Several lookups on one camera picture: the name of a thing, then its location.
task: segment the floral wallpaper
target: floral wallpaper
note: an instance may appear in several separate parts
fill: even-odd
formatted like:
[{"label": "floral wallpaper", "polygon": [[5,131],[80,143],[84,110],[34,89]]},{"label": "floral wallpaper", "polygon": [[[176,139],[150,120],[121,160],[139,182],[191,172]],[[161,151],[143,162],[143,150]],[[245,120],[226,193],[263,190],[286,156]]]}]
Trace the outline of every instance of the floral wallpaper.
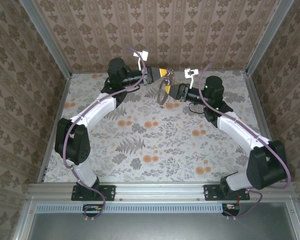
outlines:
[{"label": "floral wallpaper", "polygon": [[64,85],[19,1],[0,0],[0,240],[37,181]]},{"label": "floral wallpaper", "polygon": [[300,200],[300,0],[295,0],[252,75],[274,139],[285,144]]},{"label": "floral wallpaper", "polygon": [[[208,71],[219,76],[225,101],[256,131],[257,120],[242,71]],[[63,110],[71,118],[100,94],[107,74],[74,74]],[[189,111],[188,102],[172,99],[164,79],[128,93],[124,102],[89,133],[89,160],[101,182],[204,182],[246,167],[244,150],[227,134]],[[176,71],[171,82],[188,83]],[[191,108],[202,112],[201,106]],[[45,182],[75,182],[58,153],[52,151]]]},{"label": "floral wallpaper", "polygon": [[244,69],[279,0],[35,0],[73,73],[148,50],[151,66]]}]

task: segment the purple cable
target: purple cable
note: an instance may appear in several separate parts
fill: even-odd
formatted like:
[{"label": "purple cable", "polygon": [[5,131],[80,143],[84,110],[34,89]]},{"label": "purple cable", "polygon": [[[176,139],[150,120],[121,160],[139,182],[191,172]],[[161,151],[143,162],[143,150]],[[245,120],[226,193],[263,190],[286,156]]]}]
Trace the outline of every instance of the purple cable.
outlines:
[{"label": "purple cable", "polygon": [[213,108],[212,106],[210,106],[207,101],[204,99],[204,96],[202,95],[202,92],[201,92],[201,86],[202,86],[202,79],[203,79],[203,76],[204,76],[204,73],[207,71],[208,68],[210,68],[212,64],[209,63],[205,68],[204,70],[201,72],[201,75],[199,77],[199,95],[200,95],[200,98],[202,100],[202,102],[209,108],[211,109],[212,111],[214,111],[215,113],[217,114],[220,114],[228,119],[231,119],[233,120],[235,123],[238,123],[241,127],[243,127],[249,134],[251,134],[257,141],[259,141],[261,144],[263,144],[268,150],[270,153],[272,153],[276,159],[278,159],[278,161],[281,163],[282,167],[284,168],[285,170],[285,173],[286,173],[286,176],[287,176],[287,182],[284,186],[268,186],[268,188],[272,188],[272,189],[286,189],[288,186],[290,186],[291,184],[291,175],[290,175],[290,172],[289,172],[289,169],[288,167],[286,166],[286,164],[284,163],[284,161],[281,159],[281,157],[271,148],[268,146],[268,144],[266,142],[264,142],[262,139],[259,138],[258,135],[256,135],[253,131],[251,131],[248,127],[246,127],[241,121],[237,121],[236,118],[232,117],[232,116],[229,116],[223,112],[220,112],[218,111],[217,109]]},{"label": "purple cable", "polygon": [[[140,58],[140,60],[141,60],[141,62],[142,62],[143,69],[146,69],[146,63],[145,63],[145,61],[142,59],[141,55],[140,55],[136,50],[134,50],[132,47],[127,47],[126,49],[129,50],[129,51],[134,52],[135,54],[137,54],[137,56]],[[145,75],[146,75],[146,74],[145,74],[145,71],[142,71],[142,76],[141,76],[140,80],[139,80],[138,82],[136,82],[135,84],[133,84],[133,85],[131,85],[131,86],[125,88],[125,89],[122,89],[122,90],[120,90],[120,91],[116,91],[116,92],[111,93],[111,94],[109,94],[109,95],[107,95],[107,96],[104,96],[104,97],[102,97],[99,101],[96,101],[96,102],[95,102],[94,104],[92,104],[86,111],[84,111],[83,114],[82,114],[81,116],[79,116],[79,117],[71,124],[71,126],[69,127],[69,130],[67,131],[67,133],[66,133],[66,135],[65,135],[65,139],[64,139],[64,143],[63,143],[63,151],[62,151],[62,160],[63,160],[63,163],[64,163],[65,167],[66,167],[67,169],[71,169],[71,170],[72,170],[73,175],[75,176],[75,178],[78,180],[78,182],[79,182],[82,186],[84,186],[85,188],[87,188],[87,189],[89,189],[89,190],[91,190],[91,191],[96,192],[97,194],[99,194],[99,195],[102,197],[102,200],[103,200],[102,208],[101,208],[100,212],[95,216],[95,218],[97,218],[97,217],[102,213],[102,211],[105,209],[105,206],[106,206],[106,199],[105,199],[105,196],[104,196],[101,192],[99,192],[98,190],[96,190],[96,189],[94,189],[94,188],[92,188],[92,187],[87,186],[84,182],[82,182],[82,181],[80,180],[80,177],[76,174],[75,170],[73,169],[73,166],[74,166],[74,165],[68,165],[68,164],[67,164],[66,151],[67,151],[67,143],[68,143],[68,140],[69,140],[70,133],[71,133],[72,129],[75,127],[75,125],[81,120],[81,118],[84,117],[84,116],[85,116],[91,109],[93,109],[96,105],[98,105],[99,103],[101,103],[103,100],[106,100],[106,99],[111,98],[111,97],[113,97],[113,96],[115,96],[115,95],[117,95],[117,94],[121,94],[121,93],[126,92],[126,91],[128,91],[128,90],[130,90],[130,89],[135,88],[136,86],[138,86],[138,85],[144,80]]]},{"label": "purple cable", "polygon": [[224,213],[228,214],[230,218],[239,218],[239,217],[243,217],[245,215],[247,215],[248,213],[250,213],[262,200],[263,198],[263,195],[261,192],[258,192],[258,191],[253,191],[251,189],[248,189],[249,192],[251,193],[254,193],[254,194],[259,194],[260,195],[260,198],[258,199],[258,201],[256,201],[256,203],[246,212],[242,213],[242,214],[239,214],[237,216],[233,216],[231,213],[227,212],[227,211],[223,211]]}]

